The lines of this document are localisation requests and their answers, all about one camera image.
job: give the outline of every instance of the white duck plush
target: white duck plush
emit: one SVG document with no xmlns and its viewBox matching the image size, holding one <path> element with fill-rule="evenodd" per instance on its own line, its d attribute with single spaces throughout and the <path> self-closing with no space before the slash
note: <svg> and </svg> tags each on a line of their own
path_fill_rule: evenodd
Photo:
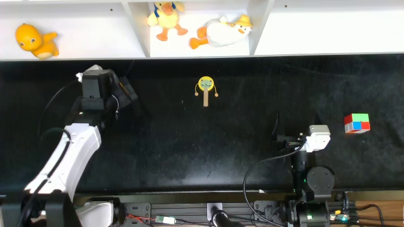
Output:
<svg viewBox="0 0 404 227">
<path fill-rule="evenodd" d="M 235 23 L 228 23 L 226 17 L 211 20 L 207 26 L 198 29 L 198 38 L 192 38 L 189 45 L 197 49 L 200 45 L 210 44 L 214 47 L 224 47 L 245 39 L 253 25 L 247 15 L 241 15 Z"/>
</svg>

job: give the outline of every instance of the green cube face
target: green cube face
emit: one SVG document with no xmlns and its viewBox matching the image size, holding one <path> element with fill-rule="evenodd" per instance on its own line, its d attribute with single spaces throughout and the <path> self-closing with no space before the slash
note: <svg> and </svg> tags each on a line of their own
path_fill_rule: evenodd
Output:
<svg viewBox="0 0 404 227">
<path fill-rule="evenodd" d="M 354 122 L 369 122 L 369 115 L 367 113 L 353 113 L 352 121 Z"/>
</svg>

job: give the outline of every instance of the rubik's cube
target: rubik's cube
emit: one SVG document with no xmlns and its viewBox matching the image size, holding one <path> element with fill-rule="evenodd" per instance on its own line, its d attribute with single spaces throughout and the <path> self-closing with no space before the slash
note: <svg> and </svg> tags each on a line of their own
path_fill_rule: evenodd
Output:
<svg viewBox="0 0 404 227">
<path fill-rule="evenodd" d="M 344 117 L 346 133 L 364 133 L 371 129 L 367 113 L 353 113 Z"/>
</svg>

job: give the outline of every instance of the wooden surface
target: wooden surface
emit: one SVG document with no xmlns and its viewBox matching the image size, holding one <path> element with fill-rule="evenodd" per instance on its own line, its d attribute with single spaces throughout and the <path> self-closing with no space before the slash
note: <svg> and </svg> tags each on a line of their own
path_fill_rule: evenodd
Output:
<svg viewBox="0 0 404 227">
<path fill-rule="evenodd" d="M 384 220 L 403 219 L 404 201 L 358 201 L 356 202 L 356 204 L 358 208 L 364 207 L 368 204 L 378 205 L 383 212 Z M 379 219 L 379 212 L 375 207 L 371 207 L 369 209 L 366 209 L 365 211 L 358 211 L 358 215 L 361 218 Z M 360 220 L 360 223 L 381 225 L 380 221 L 370 221 L 370 220 Z M 403 221 L 384 221 L 384 224 L 390 226 L 404 226 Z M 333 226 L 345 226 L 345 225 L 336 224 Z"/>
</svg>

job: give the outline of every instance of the black tabletop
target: black tabletop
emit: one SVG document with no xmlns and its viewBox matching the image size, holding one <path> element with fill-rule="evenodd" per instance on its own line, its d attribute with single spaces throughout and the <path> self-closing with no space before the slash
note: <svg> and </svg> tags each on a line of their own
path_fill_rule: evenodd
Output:
<svg viewBox="0 0 404 227">
<path fill-rule="evenodd" d="M 42 110 L 75 74 L 93 64 L 127 73 L 139 100 L 103 135 L 77 193 L 240 190 L 247 169 L 278 155 L 271 133 L 279 112 L 288 135 L 307 132 L 318 114 L 331 131 L 317 165 L 335 173 L 337 190 L 404 188 L 404 57 L 348 55 L 134 61 L 0 63 L 0 192 L 21 190 L 51 149 L 38 148 Z M 211 76 L 219 96 L 194 95 Z M 45 116 L 63 127 L 80 86 Z M 343 118 L 367 113 L 371 131 L 347 135 Z M 288 159 L 262 164 L 249 189 L 292 190 Z"/>
</svg>

